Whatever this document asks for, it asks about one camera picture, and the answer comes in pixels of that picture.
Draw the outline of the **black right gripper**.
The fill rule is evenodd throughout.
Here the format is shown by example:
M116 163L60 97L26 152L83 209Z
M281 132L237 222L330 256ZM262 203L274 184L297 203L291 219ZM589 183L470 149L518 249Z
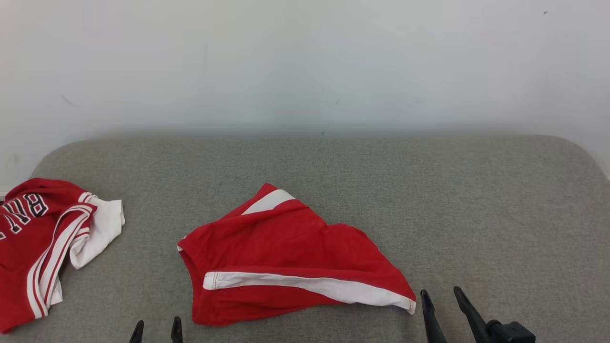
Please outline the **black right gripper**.
M536 343L535 334L519 322L486 323L459 286L453 287L453 293L460 310L467 318L475 343ZM420 298L427 343L448 343L436 318L435 307L427 290L421 290Z

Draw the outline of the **red basketball jersey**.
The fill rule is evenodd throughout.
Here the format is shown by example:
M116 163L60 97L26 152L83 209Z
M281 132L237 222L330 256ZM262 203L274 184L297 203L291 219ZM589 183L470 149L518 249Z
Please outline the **red basketball jersey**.
M121 200L63 180L32 178L0 204L0 334L49 314L63 300L65 260L80 269L120 236Z

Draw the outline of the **grey fabric sofa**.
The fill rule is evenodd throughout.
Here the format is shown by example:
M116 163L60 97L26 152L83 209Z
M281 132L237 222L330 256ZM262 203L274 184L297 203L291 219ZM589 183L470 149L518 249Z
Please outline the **grey fabric sofa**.
M610 180L580 146L546 135L449 138L129 137L81 141L34 177L120 198L122 234L62 273L64 300L0 343L424 343L421 309L320 306L225 327L191 320L176 243L264 182L329 223L364 231L428 291L450 343L472 342L453 287L486 320L536 343L610 343Z

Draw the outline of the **red shorts with white stripes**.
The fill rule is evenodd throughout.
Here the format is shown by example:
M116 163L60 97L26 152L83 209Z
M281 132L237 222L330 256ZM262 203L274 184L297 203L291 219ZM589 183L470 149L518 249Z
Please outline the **red shorts with white stripes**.
M271 184L194 229L177 251L192 281L192 320L199 325L227 326L333 304L416 311L405 276L372 239L348 224L328 224Z

